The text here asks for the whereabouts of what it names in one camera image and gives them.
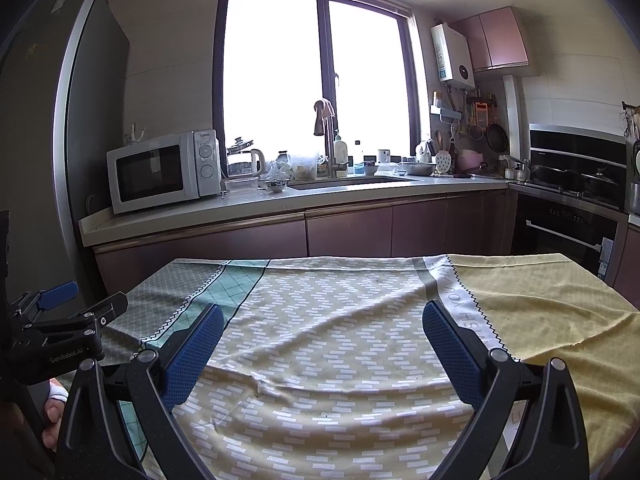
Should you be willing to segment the person's left hand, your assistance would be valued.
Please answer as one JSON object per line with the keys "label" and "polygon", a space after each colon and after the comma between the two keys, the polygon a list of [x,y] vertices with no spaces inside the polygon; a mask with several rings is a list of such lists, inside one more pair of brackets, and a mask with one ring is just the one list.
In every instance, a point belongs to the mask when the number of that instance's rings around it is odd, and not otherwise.
{"label": "person's left hand", "polygon": [[54,451],[58,445],[64,408],[68,399],[68,391],[55,378],[49,380],[49,393],[43,405],[43,415],[46,416],[46,426],[42,432],[42,442],[46,448]]}

